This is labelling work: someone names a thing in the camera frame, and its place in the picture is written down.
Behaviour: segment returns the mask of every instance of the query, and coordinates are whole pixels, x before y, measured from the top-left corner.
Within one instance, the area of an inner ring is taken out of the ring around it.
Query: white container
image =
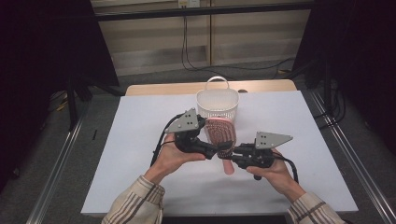
[[[227,84],[227,89],[208,89],[210,81],[221,79]],[[239,103],[239,93],[230,89],[230,84],[224,77],[212,77],[205,85],[205,89],[197,94],[198,113],[204,118],[226,118],[235,120]]]

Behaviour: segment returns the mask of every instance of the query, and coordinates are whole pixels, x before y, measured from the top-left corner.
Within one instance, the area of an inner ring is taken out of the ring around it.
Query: hand
[[[164,177],[172,174],[182,164],[188,161],[205,160],[205,156],[201,153],[184,153],[180,151],[173,142],[175,141],[175,135],[173,133],[166,135],[163,141],[165,144],[163,144],[160,155],[144,175],[152,183],[160,184]]]
[[[305,194],[303,188],[291,177],[284,161],[275,160],[270,168],[249,166],[247,171],[266,178],[277,192],[285,195],[292,203]]]

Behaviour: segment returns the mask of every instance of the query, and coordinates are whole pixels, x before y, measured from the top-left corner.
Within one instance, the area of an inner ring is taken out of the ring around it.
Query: black cable
[[[279,75],[279,64],[276,66],[274,75],[273,75],[273,77],[271,77],[271,79],[275,79],[277,75]]]
[[[165,128],[163,128],[163,132],[161,133],[161,137],[160,140],[158,141],[157,147],[155,148],[155,150],[152,152],[154,155],[152,156],[151,159],[151,164],[150,167],[154,164],[154,162],[157,160],[158,155],[160,154],[160,150],[161,147],[163,146],[163,144],[161,144],[161,142],[163,141],[163,136],[165,135],[165,130],[169,127],[169,125],[172,124],[173,121],[175,121],[176,119],[179,119],[183,114],[178,114],[176,115],[174,118],[172,118],[171,120],[169,120],[169,122],[166,124]]]
[[[342,42],[345,40],[345,38],[346,38],[346,36],[347,36],[347,31],[348,31],[348,29],[349,29],[349,24],[350,24],[350,22],[351,22],[351,20],[352,20],[353,14],[355,13],[356,4],[357,4],[357,0],[354,0],[353,6],[352,6],[352,8],[351,8],[351,12],[350,12],[350,14],[349,14],[349,16],[348,16],[348,19],[347,19],[347,22],[346,22],[346,28],[345,28],[345,30],[344,30],[343,33],[342,33],[342,37],[341,37],[340,41],[336,44],[336,47],[335,47],[335,51],[334,51],[334,52],[337,52],[337,51],[340,49],[340,47],[341,47],[341,45],[342,45]],[[322,129],[324,129],[324,128],[331,127],[331,126],[333,126],[334,124],[339,123],[339,122],[345,117],[346,112],[347,112],[347,109],[346,109],[346,105],[345,105],[345,101],[344,101],[344,111],[343,111],[343,115],[341,116],[341,118],[340,118],[340,119],[337,119],[337,117],[338,117],[339,114],[341,113],[341,107],[339,107],[339,111],[337,112],[337,115],[334,117],[334,121],[331,121],[330,123],[328,123],[328,124],[326,124],[326,125],[323,125],[323,126],[319,127],[319,129],[322,130]],[[320,117],[322,117],[322,116],[329,115],[329,114],[332,114],[332,113],[330,113],[329,111],[325,111],[325,112],[322,113],[321,115],[314,116],[314,118],[315,118],[315,119],[316,119],[316,118],[320,118]]]
[[[232,69],[259,71],[259,70],[270,69],[270,68],[273,68],[273,67],[279,67],[282,63],[285,63],[285,62],[288,62],[288,61],[291,61],[291,60],[295,59],[294,57],[290,57],[290,58],[287,58],[287,59],[285,59],[285,60],[283,60],[283,61],[281,61],[279,63],[273,64],[273,65],[270,65],[270,66],[266,66],[266,67],[259,67],[259,68],[246,68],[246,67],[231,66],[231,65],[214,65],[214,66],[205,66],[205,67],[197,68],[194,65],[192,65],[192,63],[190,62],[190,59],[189,59],[188,44],[187,44],[187,30],[188,30],[187,29],[187,18],[184,17],[184,35],[183,35],[183,47],[182,47],[182,51],[181,51],[181,62],[183,64],[183,67],[187,71],[193,71],[193,72],[196,72],[196,71],[207,71],[207,72],[212,72],[212,73],[221,75],[223,77],[227,77],[227,76],[223,75],[222,73],[219,73],[219,72],[216,72],[216,71],[213,71],[213,70],[208,70],[208,69],[209,68],[232,68]],[[187,63],[191,66],[192,69],[186,67],[186,65],[184,64],[184,54],[186,54]]]
[[[192,69],[186,67],[186,65],[184,64],[184,53],[186,54],[187,63],[192,67]],[[220,75],[222,77],[226,77],[229,80],[235,80],[234,78],[225,76],[222,73],[219,73],[219,72],[216,72],[216,71],[212,71],[212,70],[208,70],[207,69],[208,67],[197,68],[197,67],[194,67],[194,65],[192,65],[192,63],[190,62],[190,59],[189,59],[189,52],[188,52],[188,45],[187,45],[187,18],[186,17],[184,17],[184,37],[183,37],[183,47],[182,47],[182,50],[181,50],[181,63],[183,64],[184,69],[186,69],[187,71],[191,71],[191,72],[206,71],[206,72],[211,72],[211,73],[218,74],[218,75]]]
[[[341,106],[340,106],[339,94],[341,94],[341,97],[343,99],[343,109],[341,109]],[[347,111],[344,94],[342,92],[340,92],[340,89],[338,87],[335,91],[334,103],[338,105],[338,109],[337,109],[336,115],[334,117],[337,119],[340,116],[340,114],[342,114],[341,118],[338,121],[336,121],[338,123],[339,121],[341,121],[344,118],[345,113]]]
[[[321,113],[319,115],[315,115],[315,116],[313,116],[314,119],[319,119],[319,118],[321,118],[323,116],[327,116],[327,115],[332,116],[334,114],[335,110],[337,110],[337,116],[336,117],[338,117],[338,115],[340,113],[339,101],[338,101],[338,97],[337,97],[338,96],[338,92],[339,92],[339,89],[338,88],[335,89],[335,94],[334,94],[333,102],[332,102],[332,110],[331,111],[325,111],[325,112],[323,112],[323,113]]]
[[[345,96],[344,96],[343,93],[341,93],[341,96],[342,96],[342,98],[343,98],[343,112],[342,112],[341,118],[338,119],[337,117],[334,117],[334,119],[331,120],[329,123],[327,123],[326,125],[323,125],[323,126],[319,127],[320,130],[325,129],[325,128],[328,128],[328,127],[332,127],[332,126],[335,125],[335,124],[339,124],[339,123],[344,119],[344,117],[346,116],[346,113],[347,113],[347,104],[346,104],[346,102],[345,102]]]
[[[280,153],[277,153],[277,152],[274,152],[274,151],[273,151],[273,154],[276,155],[276,156],[274,156],[274,158],[275,158],[276,160],[286,161],[286,162],[290,165],[291,170],[293,171],[293,179],[294,179],[295,182],[298,183],[297,167],[294,165],[294,162],[292,162],[292,161],[289,160],[289,159],[286,159],[286,158],[285,158],[284,156],[282,156],[282,154],[280,154]]]
[[[167,142],[164,142],[164,143],[162,143],[161,144],[161,147],[163,147],[163,145],[165,145],[165,144],[168,144],[168,143],[174,143],[175,142],[175,140],[173,140],[173,141],[167,141]]]
[[[341,113],[341,106],[340,106],[340,102],[339,102],[339,100],[338,100],[338,98],[339,98],[339,97],[338,97],[338,92],[339,92],[339,90],[340,90],[340,89],[337,88],[337,90],[335,91],[334,98],[333,98],[333,104],[334,104],[334,106],[332,106],[332,110],[333,110],[332,114],[334,115],[334,112],[335,112],[335,110],[336,110],[335,115],[334,115],[335,118],[338,118],[338,116],[339,116],[340,113]]]
[[[318,63],[318,59],[312,60],[311,62],[297,68],[296,70],[292,71],[287,77],[285,77],[285,79],[294,79],[297,76],[299,76],[300,74],[303,73],[303,71],[305,71],[306,69],[316,65]]]

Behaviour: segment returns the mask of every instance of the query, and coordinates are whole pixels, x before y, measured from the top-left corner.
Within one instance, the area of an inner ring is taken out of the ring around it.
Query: striped shirt sleeve
[[[102,224],[160,224],[165,190],[142,175],[111,205]]]
[[[314,193],[306,193],[300,197],[291,205],[288,212],[294,223],[345,223]]]

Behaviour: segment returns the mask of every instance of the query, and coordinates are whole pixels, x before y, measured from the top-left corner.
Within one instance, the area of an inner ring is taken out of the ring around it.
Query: white table
[[[82,214],[101,217],[114,199],[149,168],[164,125],[196,107],[195,95],[125,96],[113,122]],[[337,212],[358,208],[299,91],[240,94],[235,120],[237,145],[251,143],[257,131],[283,133],[293,140],[277,149],[294,161],[301,185]],[[199,136],[205,141],[205,134]],[[191,162],[162,182],[164,215],[248,216],[284,214],[290,203],[265,180],[256,181],[236,164],[226,175],[215,156]]]

